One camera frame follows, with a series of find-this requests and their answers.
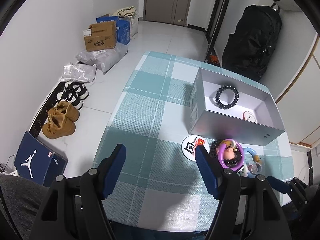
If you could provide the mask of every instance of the blue cardboard box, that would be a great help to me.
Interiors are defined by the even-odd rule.
[[[20,177],[50,187],[53,180],[63,171],[68,160],[25,132],[20,143],[14,166]]]
[[[115,21],[117,41],[124,45],[127,45],[130,42],[130,23],[128,21],[121,20],[118,16],[101,16],[96,20],[97,23]]]

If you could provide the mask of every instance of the doll face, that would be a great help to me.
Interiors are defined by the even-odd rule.
[[[236,157],[235,155],[235,152],[233,151],[233,148],[232,147],[229,147],[227,149],[224,150],[223,152],[223,159],[224,160],[232,160]]]

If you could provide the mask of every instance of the tan shoe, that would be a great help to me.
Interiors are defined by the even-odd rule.
[[[76,125],[65,115],[49,114],[48,122],[42,127],[43,134],[49,139],[71,135],[75,132]]]
[[[79,111],[71,103],[66,101],[60,101],[56,107],[48,111],[48,116],[54,114],[64,115],[72,122],[77,121],[80,115]]]

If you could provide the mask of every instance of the table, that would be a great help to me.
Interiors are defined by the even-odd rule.
[[[119,98],[93,163],[97,167],[118,143],[127,149],[116,187],[103,201],[110,220],[162,231],[208,230],[218,201],[208,194],[196,163],[181,152],[188,136],[189,96],[199,67],[268,92],[267,87],[228,70],[147,51]],[[264,175],[281,180],[293,177],[286,133],[265,147],[242,146],[257,151]],[[252,163],[250,154],[245,161]],[[277,197],[282,203],[283,196]]]

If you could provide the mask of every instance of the jumpman logo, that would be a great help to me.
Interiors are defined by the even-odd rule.
[[[33,179],[33,176],[32,176],[32,172],[31,172],[30,164],[31,164],[31,160],[32,160],[32,158],[33,158],[33,156],[35,155],[36,152],[37,152],[37,150],[34,151],[33,155],[30,155],[30,157],[26,159],[26,163],[21,163],[21,166],[28,166],[29,171],[30,171],[30,177],[32,179]]]

